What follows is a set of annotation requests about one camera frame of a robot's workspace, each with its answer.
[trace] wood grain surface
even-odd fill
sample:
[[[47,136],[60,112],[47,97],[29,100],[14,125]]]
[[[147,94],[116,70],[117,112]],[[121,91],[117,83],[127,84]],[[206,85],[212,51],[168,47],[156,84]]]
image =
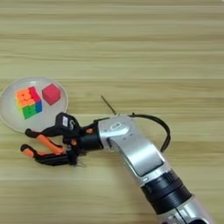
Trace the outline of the wood grain surface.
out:
[[[110,116],[100,95],[120,113],[161,116],[165,156],[223,223],[223,19],[221,0],[1,0],[0,91],[45,76],[66,88],[82,125]],[[138,123],[159,147],[163,130]],[[41,148],[0,122],[1,223],[157,223],[116,154],[51,168],[22,155],[24,143]]]

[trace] toy block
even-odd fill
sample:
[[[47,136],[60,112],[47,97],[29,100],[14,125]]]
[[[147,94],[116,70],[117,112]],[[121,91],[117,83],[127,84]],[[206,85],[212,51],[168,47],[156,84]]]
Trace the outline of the toy block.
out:
[[[42,111],[42,101],[35,87],[20,89],[15,93],[18,109],[28,119]]]
[[[27,101],[28,105],[31,106],[31,105],[35,105],[35,101],[33,99],[30,99],[29,101]]]
[[[41,99],[40,99],[40,97],[38,96],[38,95],[34,95],[33,97],[32,97],[32,99],[37,103],[37,102],[41,102]]]
[[[30,94],[24,94],[24,99],[25,99],[26,101],[29,101],[31,98],[32,98],[32,97],[31,97]]]
[[[42,90],[42,95],[45,101],[52,106],[60,99],[61,92],[58,87],[51,84]]]
[[[36,102],[36,111],[38,113],[42,111],[42,101]]]

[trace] paper plate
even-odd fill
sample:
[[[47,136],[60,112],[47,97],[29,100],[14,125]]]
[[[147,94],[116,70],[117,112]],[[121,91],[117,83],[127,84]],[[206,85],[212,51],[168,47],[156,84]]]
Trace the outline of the paper plate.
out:
[[[50,84],[54,84],[61,91],[59,101],[50,106],[42,98],[42,89]],[[19,89],[35,87],[43,103],[43,111],[24,119],[21,111],[19,111],[16,101],[15,92]],[[44,130],[55,124],[55,117],[60,112],[66,112],[68,106],[67,93],[65,89],[54,80],[42,77],[24,78],[11,83],[0,96],[0,116],[4,123],[12,129],[20,132],[25,132],[26,129],[36,131]]]

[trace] blue cube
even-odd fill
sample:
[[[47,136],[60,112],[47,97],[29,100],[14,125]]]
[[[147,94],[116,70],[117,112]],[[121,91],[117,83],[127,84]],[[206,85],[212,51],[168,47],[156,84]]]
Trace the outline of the blue cube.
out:
[[[42,101],[36,102],[36,111],[37,113],[42,111]]]

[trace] metal rod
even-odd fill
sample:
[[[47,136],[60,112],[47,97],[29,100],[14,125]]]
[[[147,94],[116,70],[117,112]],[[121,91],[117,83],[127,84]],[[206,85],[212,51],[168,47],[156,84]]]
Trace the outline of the metal rod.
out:
[[[114,115],[117,115],[116,111],[113,109],[113,107],[109,104],[109,102],[105,99],[103,95],[101,95],[102,100],[107,104],[107,106],[111,109],[112,113]]]

